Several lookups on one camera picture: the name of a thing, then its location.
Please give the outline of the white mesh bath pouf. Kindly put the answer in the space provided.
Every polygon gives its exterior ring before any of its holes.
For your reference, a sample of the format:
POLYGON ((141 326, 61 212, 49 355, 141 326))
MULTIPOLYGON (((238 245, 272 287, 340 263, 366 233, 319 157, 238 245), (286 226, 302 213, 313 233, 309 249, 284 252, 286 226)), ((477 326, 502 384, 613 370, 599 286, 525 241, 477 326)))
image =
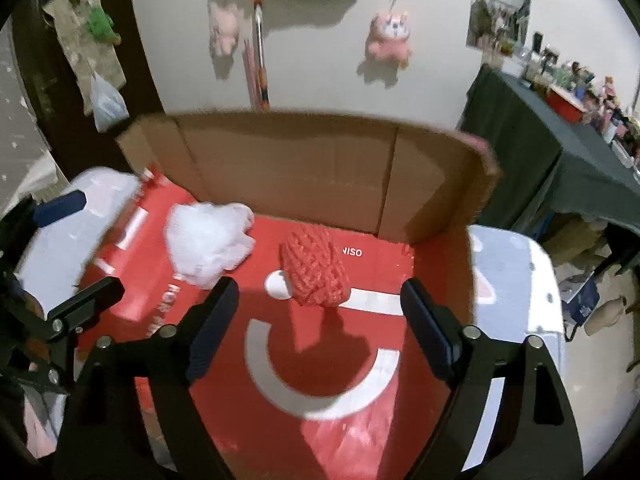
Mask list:
POLYGON ((254 220, 253 211, 239 203, 172 206, 164 237, 174 271, 190 285, 213 288, 253 251, 255 240, 247 232, 254 220))

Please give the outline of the red mesh bath pouf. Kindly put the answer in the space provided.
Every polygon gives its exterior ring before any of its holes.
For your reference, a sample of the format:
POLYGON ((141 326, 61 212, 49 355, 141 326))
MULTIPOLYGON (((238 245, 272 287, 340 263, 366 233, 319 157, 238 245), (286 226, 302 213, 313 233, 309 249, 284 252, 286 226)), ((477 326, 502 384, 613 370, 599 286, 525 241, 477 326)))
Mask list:
POLYGON ((280 245, 281 269, 292 297, 302 306, 334 308, 350 298, 341 251, 320 224, 300 224, 280 245))

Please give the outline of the clear plastic bag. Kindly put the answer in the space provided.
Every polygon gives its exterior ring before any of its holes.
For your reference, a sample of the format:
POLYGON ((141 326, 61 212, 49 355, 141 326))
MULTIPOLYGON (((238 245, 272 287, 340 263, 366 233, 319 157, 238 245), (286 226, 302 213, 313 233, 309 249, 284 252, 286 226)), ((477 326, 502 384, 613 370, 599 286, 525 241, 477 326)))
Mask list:
POLYGON ((90 101, 96 131, 104 133, 130 117, 119 91, 98 73, 91 78, 90 101))

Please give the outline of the hanging fabric organizer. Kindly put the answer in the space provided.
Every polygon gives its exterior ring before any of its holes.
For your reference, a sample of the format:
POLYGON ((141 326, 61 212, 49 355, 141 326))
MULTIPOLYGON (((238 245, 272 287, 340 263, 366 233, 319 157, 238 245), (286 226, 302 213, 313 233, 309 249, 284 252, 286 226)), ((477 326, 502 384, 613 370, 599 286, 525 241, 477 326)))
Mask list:
POLYGON ((116 89, 126 84, 126 76, 119 63, 115 47, 96 39, 90 32, 90 14, 101 0, 50 0, 43 11, 53 20, 58 43, 62 47, 84 103, 84 114, 92 114, 91 79, 97 73, 116 89))

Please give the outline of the green plush toy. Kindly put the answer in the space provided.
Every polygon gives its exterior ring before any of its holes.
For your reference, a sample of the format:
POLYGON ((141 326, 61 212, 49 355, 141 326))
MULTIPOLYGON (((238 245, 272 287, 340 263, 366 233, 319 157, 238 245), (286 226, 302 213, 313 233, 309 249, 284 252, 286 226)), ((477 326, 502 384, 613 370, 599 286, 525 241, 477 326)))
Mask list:
POLYGON ((112 46, 119 46, 122 37, 114 31, 114 22, 100 6, 93 6, 89 11, 88 31, 96 41, 112 46))

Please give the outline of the pink plush pig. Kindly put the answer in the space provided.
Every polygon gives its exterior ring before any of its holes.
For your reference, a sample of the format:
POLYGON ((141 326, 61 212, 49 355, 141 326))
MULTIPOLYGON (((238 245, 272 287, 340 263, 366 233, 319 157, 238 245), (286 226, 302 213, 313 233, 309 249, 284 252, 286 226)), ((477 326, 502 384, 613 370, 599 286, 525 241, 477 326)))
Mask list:
POLYGON ((230 56, 238 45, 240 36, 239 9, 235 3, 218 6, 209 3, 210 47, 216 58, 230 56))

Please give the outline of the dark green tablecloth table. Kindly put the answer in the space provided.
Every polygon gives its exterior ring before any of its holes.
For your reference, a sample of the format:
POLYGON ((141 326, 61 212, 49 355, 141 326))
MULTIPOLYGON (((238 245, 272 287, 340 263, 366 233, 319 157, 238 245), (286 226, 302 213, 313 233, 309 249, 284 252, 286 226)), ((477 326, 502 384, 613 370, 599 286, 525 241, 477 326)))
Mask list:
POLYGON ((580 214, 639 232, 639 185, 593 128, 571 125, 513 76, 480 66, 462 131, 486 140, 502 171, 477 217, 532 234, 550 212, 580 214))

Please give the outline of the red lined cardboard box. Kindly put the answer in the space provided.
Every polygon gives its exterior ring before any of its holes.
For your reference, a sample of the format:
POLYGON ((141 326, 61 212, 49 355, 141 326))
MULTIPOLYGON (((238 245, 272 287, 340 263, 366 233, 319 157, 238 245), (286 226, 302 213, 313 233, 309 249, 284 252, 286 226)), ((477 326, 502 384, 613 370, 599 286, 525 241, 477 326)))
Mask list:
POLYGON ((125 293, 79 338, 148 338, 213 281, 238 307, 188 393, 240 479, 401 479, 444 410, 400 305, 416 278, 473 316, 469 228, 499 167, 472 134, 357 116, 149 116, 118 137, 141 179, 87 264, 125 293))

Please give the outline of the pink cat plush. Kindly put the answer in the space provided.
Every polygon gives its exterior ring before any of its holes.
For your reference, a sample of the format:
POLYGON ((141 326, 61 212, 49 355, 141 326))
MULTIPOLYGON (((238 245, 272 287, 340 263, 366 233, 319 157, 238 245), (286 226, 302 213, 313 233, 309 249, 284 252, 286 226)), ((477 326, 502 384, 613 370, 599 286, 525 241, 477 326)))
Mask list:
POLYGON ((388 63, 404 70, 409 66, 413 50, 410 47, 409 14, 395 10, 397 0, 390 0, 388 9, 378 12, 370 23, 366 42, 367 58, 388 63))

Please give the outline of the wall mirror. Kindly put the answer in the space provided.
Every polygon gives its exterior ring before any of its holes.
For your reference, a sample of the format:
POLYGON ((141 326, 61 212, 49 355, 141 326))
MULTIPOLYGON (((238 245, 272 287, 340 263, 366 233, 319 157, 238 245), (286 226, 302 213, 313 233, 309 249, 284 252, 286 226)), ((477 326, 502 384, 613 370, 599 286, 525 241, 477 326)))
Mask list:
POLYGON ((519 6, 501 0, 473 0, 466 45, 512 56, 525 44, 529 14, 530 0, 519 6))

